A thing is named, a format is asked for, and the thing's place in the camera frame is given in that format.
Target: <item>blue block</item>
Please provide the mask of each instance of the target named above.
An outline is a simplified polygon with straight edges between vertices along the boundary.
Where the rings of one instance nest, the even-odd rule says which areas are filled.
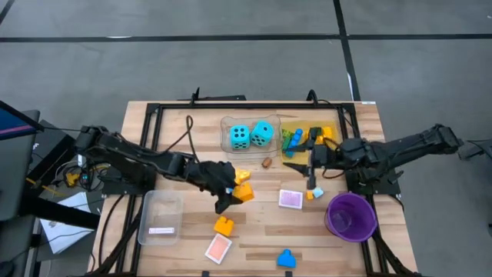
[[[260,120],[251,131],[251,142],[258,146],[266,146],[274,137],[274,126]]]
[[[291,250],[285,249],[284,252],[278,256],[277,265],[295,268],[295,257],[291,254]]]
[[[295,133],[292,136],[291,144],[289,145],[289,147],[294,147],[294,146],[298,145],[299,142],[301,141],[301,138],[302,138],[302,129],[295,130]],[[291,152],[291,151],[287,151],[287,152],[285,152],[285,155],[288,158],[292,158],[292,156],[294,155],[294,153]]]
[[[317,188],[313,189],[313,195],[314,195],[315,198],[318,198],[318,197],[322,196],[323,193],[324,193],[323,192],[323,189],[321,189],[320,187],[317,187]]]
[[[233,149],[247,149],[249,142],[249,128],[246,125],[234,125],[231,127],[231,147]]]

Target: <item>gray floor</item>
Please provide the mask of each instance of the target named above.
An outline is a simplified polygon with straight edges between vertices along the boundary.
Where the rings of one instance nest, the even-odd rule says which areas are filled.
[[[348,34],[492,33],[486,0],[342,0]],[[337,33],[332,1],[16,0],[0,36]],[[351,41],[361,97],[388,139],[436,122],[463,139],[492,137],[492,40]],[[129,100],[244,94],[250,100],[350,100],[339,41],[2,43],[0,97],[61,127],[121,128]],[[491,161],[426,157],[403,167],[405,216],[419,269],[490,276]],[[91,238],[52,262],[82,274]]]

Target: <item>clear plastic container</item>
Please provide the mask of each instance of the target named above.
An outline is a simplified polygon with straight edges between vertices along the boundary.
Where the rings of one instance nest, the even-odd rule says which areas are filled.
[[[274,128],[274,137],[266,146],[260,147],[253,143],[247,149],[233,149],[231,146],[231,128],[235,125],[246,125],[249,132],[253,131],[258,121],[263,120]],[[226,152],[228,159],[264,159],[273,158],[278,155],[282,146],[282,135],[280,130],[280,119],[276,115],[264,118],[232,118],[226,116],[221,120],[221,148]]]
[[[141,245],[173,245],[179,239],[183,198],[179,192],[147,192],[141,214],[138,242]]]

